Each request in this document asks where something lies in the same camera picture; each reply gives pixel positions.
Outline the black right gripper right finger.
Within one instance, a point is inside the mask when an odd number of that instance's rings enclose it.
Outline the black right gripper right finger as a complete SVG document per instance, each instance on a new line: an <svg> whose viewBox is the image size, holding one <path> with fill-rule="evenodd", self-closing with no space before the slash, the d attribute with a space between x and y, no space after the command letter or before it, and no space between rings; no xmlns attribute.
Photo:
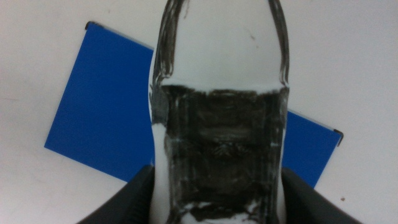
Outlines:
<svg viewBox="0 0 398 224"><path fill-rule="evenodd" d="M294 171L282 169L288 224L360 224L329 202Z"/></svg>

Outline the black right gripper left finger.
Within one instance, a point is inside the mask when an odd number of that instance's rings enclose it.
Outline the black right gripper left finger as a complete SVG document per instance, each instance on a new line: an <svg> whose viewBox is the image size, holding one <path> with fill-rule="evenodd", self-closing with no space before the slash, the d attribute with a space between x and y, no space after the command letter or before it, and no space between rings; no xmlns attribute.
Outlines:
<svg viewBox="0 0 398 224"><path fill-rule="evenodd" d="M146 165L119 192L78 224L148 224L154 166Z"/></svg>

